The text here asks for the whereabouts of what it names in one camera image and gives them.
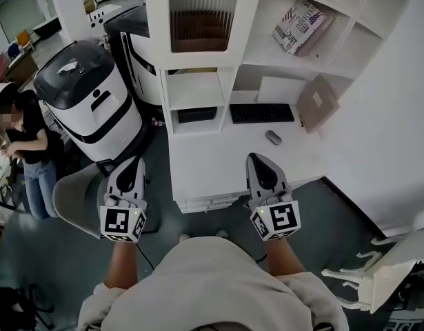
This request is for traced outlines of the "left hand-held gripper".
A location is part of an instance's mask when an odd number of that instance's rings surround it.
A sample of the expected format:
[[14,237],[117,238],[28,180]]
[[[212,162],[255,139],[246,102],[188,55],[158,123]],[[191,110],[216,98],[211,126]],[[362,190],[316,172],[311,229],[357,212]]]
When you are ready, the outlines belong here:
[[143,232],[148,204],[144,200],[145,162],[128,159],[109,176],[100,207],[101,234],[116,242],[137,243]]

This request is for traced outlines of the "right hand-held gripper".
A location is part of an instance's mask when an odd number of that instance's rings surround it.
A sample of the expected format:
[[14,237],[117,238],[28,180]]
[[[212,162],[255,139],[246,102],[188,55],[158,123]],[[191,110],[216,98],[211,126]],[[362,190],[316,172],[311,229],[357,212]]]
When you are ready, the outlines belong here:
[[284,171],[269,158],[252,152],[245,161],[245,172],[250,191],[246,206],[261,239],[282,239],[299,230],[299,203],[292,198]]

